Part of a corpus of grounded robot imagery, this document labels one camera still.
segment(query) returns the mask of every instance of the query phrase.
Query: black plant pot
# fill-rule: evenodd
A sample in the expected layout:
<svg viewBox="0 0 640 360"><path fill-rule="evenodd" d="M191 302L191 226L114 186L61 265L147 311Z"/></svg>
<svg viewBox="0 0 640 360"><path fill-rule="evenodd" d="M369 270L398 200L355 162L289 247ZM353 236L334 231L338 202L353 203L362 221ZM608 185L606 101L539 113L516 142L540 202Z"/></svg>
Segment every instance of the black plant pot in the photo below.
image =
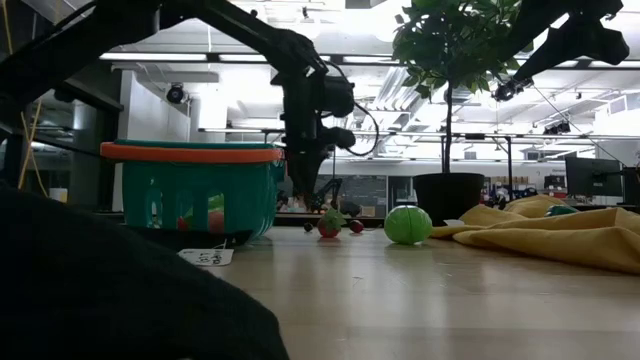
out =
<svg viewBox="0 0 640 360"><path fill-rule="evenodd" d="M444 226L444 220L458 219L478 205L483 186L482 174L425 174L413 178L418 206L435 226Z"/></svg>

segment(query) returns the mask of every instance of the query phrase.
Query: yellow blanket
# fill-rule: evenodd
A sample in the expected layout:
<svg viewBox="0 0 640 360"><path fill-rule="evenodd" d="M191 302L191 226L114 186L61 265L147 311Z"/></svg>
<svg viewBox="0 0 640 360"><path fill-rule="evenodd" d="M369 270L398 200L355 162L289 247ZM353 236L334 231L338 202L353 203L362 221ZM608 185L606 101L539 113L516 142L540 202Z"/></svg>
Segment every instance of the yellow blanket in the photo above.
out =
<svg viewBox="0 0 640 360"><path fill-rule="evenodd" d="M640 216L611 208L543 217L551 205L562 204L535 196L514 201L505 211L478 205L460 218L465 225L435 228L431 237L640 274Z"/></svg>

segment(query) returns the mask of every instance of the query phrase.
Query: plastic basket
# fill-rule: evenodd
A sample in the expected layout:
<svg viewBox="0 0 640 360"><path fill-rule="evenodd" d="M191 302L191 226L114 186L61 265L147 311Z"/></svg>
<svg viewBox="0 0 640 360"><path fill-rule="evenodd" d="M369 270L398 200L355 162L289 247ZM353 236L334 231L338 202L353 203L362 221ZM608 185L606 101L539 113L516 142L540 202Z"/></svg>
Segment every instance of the plastic basket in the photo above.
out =
<svg viewBox="0 0 640 360"><path fill-rule="evenodd" d="M218 230L251 230L254 239L273 224L284 160L272 145L117 140L101 152L124 162L127 225L215 232L222 213Z"/></svg>

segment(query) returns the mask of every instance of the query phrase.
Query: green ball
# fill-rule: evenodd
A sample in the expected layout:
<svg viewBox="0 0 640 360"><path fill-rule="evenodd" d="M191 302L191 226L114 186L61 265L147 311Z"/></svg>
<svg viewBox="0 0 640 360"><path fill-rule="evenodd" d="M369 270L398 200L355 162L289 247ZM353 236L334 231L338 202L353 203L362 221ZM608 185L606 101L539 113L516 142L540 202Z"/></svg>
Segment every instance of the green ball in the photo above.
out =
<svg viewBox="0 0 640 360"><path fill-rule="evenodd" d="M428 238L432 231L429 214L417 206L398 206L384 220L384 233L398 244L413 245Z"/></svg>

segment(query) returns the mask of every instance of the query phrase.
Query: wooden floor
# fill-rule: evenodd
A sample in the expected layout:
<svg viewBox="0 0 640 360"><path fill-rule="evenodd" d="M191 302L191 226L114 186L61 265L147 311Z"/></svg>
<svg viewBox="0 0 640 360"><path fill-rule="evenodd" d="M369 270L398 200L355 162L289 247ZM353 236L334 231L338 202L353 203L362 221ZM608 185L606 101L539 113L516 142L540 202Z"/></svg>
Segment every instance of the wooden floor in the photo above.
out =
<svg viewBox="0 0 640 360"><path fill-rule="evenodd" d="M640 278L384 232L276 228L212 272L280 319L295 360L640 359Z"/></svg>

